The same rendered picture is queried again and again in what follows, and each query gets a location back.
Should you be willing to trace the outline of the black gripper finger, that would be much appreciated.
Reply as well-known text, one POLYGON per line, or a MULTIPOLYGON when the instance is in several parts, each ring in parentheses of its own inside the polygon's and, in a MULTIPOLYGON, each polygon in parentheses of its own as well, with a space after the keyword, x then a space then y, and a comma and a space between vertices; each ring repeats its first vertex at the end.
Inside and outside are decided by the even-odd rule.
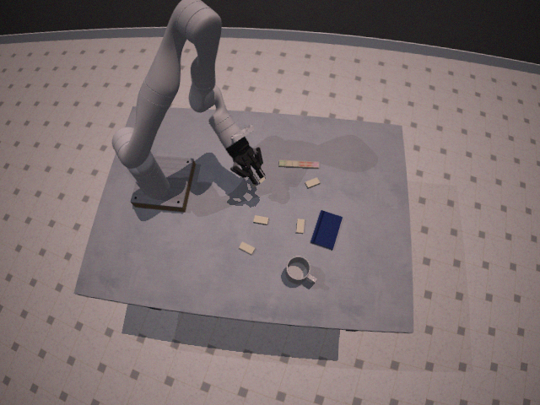
POLYGON ((254 184, 254 185, 259 185, 260 182, 259 180, 257 179, 257 177, 255 175, 253 175, 253 172, 251 170, 251 166, 247 160, 247 157, 246 156, 243 156, 242 157, 243 161, 245 162, 246 164, 246 167, 242 167, 242 169, 240 169, 240 167, 238 166, 238 164, 236 162, 234 162, 233 164, 233 167, 230 168, 231 171, 235 172, 237 175, 241 176, 242 178, 245 178, 245 177, 249 177, 251 182, 254 184), (248 173, 249 172, 249 173, 248 173), (242 173, 242 174, 241 174, 242 173))
POLYGON ((253 156, 252 152, 247 153, 248 156, 253 161, 253 162, 250 163, 250 165, 253 167, 254 170, 256 170, 256 173, 258 174, 260 179, 263 178, 263 177, 266 179, 266 176, 265 176, 264 172, 261 169, 261 166, 263 164, 261 149, 259 147, 254 148, 253 153, 254 153, 255 157, 253 156))

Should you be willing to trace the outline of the grey cup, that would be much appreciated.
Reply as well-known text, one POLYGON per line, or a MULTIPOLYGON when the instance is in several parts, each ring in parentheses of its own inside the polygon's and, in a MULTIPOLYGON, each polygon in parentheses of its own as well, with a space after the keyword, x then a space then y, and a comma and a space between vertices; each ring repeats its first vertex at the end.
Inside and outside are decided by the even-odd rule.
POLYGON ((306 280, 314 285, 317 279, 310 275, 310 271, 311 265, 307 259, 302 256, 294 256, 287 262, 285 274, 286 278, 292 284, 302 284, 306 280), (307 275, 307 270, 309 272, 309 275, 307 275), (289 275, 291 275, 292 277, 290 277, 289 275), (305 277, 306 275, 307 277, 305 277))

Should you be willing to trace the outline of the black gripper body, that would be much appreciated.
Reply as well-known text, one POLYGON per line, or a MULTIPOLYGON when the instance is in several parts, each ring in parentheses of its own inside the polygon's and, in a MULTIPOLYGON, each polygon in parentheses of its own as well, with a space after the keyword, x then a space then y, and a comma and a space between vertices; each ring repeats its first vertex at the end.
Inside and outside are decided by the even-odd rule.
POLYGON ((242 159, 242 157, 244 155, 247 157, 247 160, 248 160, 249 164, 251 162, 253 162, 251 160, 251 158, 247 154, 249 151, 251 151, 253 156, 254 156, 253 148, 248 144, 249 143, 248 143, 246 137, 243 137, 242 139, 240 139, 236 143, 234 143, 231 146, 229 146, 228 148, 226 148, 226 151, 233 158, 233 161, 236 162, 238 165, 240 165, 242 167, 246 167, 246 164, 242 159), (246 148, 247 145, 248 145, 248 147, 246 148))

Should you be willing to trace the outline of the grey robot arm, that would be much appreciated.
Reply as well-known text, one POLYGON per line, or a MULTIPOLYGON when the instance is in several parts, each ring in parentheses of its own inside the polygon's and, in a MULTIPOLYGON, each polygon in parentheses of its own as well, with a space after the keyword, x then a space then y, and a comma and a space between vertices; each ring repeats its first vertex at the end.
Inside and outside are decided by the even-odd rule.
POLYGON ((170 190, 170 183, 150 150, 180 87, 181 53, 186 39, 197 50, 197 57, 191 65, 191 108, 204 112, 216 106, 208 122, 225 149, 255 130, 250 125, 240 132, 215 84, 215 61, 221 30, 221 18, 207 4, 201 0, 181 0, 170 17, 158 52, 139 90, 135 127, 121 128, 112 138, 119 160, 150 198, 161 199, 170 190))

